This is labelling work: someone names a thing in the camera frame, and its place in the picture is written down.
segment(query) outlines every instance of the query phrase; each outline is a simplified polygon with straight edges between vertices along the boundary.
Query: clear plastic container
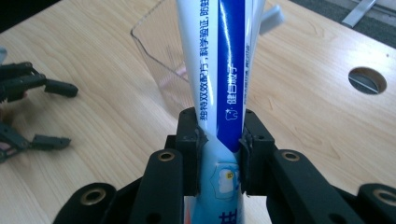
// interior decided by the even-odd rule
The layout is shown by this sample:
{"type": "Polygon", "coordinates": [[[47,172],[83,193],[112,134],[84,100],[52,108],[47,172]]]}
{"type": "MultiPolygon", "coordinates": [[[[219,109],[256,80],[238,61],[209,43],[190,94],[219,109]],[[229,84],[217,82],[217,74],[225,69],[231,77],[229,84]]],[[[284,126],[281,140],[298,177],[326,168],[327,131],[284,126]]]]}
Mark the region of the clear plastic container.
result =
{"type": "Polygon", "coordinates": [[[178,113],[193,106],[178,31],[175,0],[162,0],[131,32],[148,70],[167,105],[167,111],[178,113]]]}

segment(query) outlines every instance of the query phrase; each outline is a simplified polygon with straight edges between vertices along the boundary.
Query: light wood surface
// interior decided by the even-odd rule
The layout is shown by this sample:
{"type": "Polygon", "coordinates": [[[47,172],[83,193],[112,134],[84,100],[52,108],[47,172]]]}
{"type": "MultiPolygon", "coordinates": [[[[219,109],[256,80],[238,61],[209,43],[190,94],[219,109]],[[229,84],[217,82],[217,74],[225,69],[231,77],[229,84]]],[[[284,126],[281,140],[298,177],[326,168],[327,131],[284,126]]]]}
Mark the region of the light wood surface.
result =
{"type": "MultiPolygon", "coordinates": [[[[117,189],[140,177],[149,155],[174,134],[158,88],[130,36],[158,0],[63,0],[0,34],[6,63],[32,62],[48,78],[72,82],[78,97],[43,90],[2,104],[8,123],[67,136],[62,151],[26,151],[0,164],[0,223],[51,223],[79,188],[117,189]]],[[[377,182],[396,188],[396,50],[286,0],[287,21],[259,40],[248,108],[279,148],[303,152],[331,184],[356,193],[377,182]],[[380,72],[376,96],[348,82],[354,67],[380,72]]],[[[247,198],[247,223],[268,220],[263,198],[247,198]]]]}

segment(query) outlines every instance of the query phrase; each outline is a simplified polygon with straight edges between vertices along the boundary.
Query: round hole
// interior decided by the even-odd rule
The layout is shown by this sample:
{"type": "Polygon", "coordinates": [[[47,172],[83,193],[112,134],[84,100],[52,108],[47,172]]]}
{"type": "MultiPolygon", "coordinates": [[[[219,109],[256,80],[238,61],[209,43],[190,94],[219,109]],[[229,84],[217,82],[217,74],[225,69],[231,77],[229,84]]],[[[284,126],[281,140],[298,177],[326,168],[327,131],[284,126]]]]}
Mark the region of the round hole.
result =
{"type": "Polygon", "coordinates": [[[346,224],[347,221],[338,214],[329,214],[329,218],[333,223],[346,224]]]}
{"type": "Polygon", "coordinates": [[[358,91],[366,94],[379,94],[387,88],[385,78],[368,67],[352,69],[348,75],[349,83],[358,91]]]}
{"type": "Polygon", "coordinates": [[[262,135],[255,135],[255,137],[260,139],[260,140],[264,139],[264,136],[262,136],[262,135]]]}
{"type": "Polygon", "coordinates": [[[390,206],[396,206],[396,194],[384,189],[375,189],[373,194],[379,201],[390,206]]]}
{"type": "Polygon", "coordinates": [[[297,155],[294,152],[290,152],[290,151],[286,151],[282,153],[283,158],[285,158],[288,161],[299,161],[300,160],[300,156],[297,155]]]}
{"type": "Polygon", "coordinates": [[[148,214],[146,217],[146,223],[148,224],[157,224],[161,222],[161,215],[158,213],[148,214]]]}
{"type": "Polygon", "coordinates": [[[160,153],[160,155],[158,155],[158,159],[160,161],[171,161],[174,157],[175,157],[175,154],[173,154],[172,152],[169,152],[169,151],[165,151],[163,153],[160,153]]]}
{"type": "Polygon", "coordinates": [[[81,203],[84,205],[93,205],[101,202],[106,196],[104,189],[90,189],[81,196],[81,203]]]}

